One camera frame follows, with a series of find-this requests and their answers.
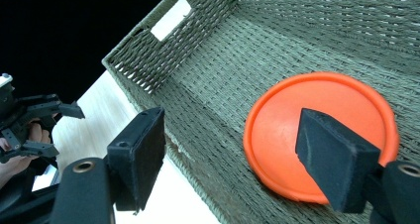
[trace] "woven basket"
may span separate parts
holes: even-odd
[[[166,109],[167,153],[219,220],[368,223],[370,206],[341,214],[268,190],[245,158],[245,120],[279,81],[337,71],[389,102],[398,158],[419,163],[420,0],[187,0],[159,41],[151,28],[176,2],[162,0],[103,63],[138,109]]]

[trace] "table surface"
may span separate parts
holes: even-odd
[[[59,173],[88,157],[103,158],[106,147],[138,114],[105,71],[77,100],[85,119],[63,117],[52,131]],[[117,223],[219,223],[180,170],[166,156],[144,211],[116,211]]]

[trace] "black background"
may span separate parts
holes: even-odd
[[[101,59],[161,0],[0,0],[0,72],[15,97],[78,99]]]

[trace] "orange frisbee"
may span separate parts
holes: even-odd
[[[295,153],[303,107],[333,116],[381,149],[381,165],[396,159],[399,137],[394,114],[378,92],[340,73],[296,75],[269,89],[245,125],[247,160],[262,183],[276,193],[295,201],[328,203]]]

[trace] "person's hand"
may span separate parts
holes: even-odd
[[[43,130],[41,125],[38,123],[30,123],[30,134],[29,140],[34,142],[41,143],[50,143],[50,132]],[[7,143],[6,139],[0,138],[0,147],[4,151],[9,151],[12,148]],[[12,178],[13,175],[25,170],[31,160],[36,159],[37,157],[14,157],[9,160],[6,164],[0,164],[0,189]]]

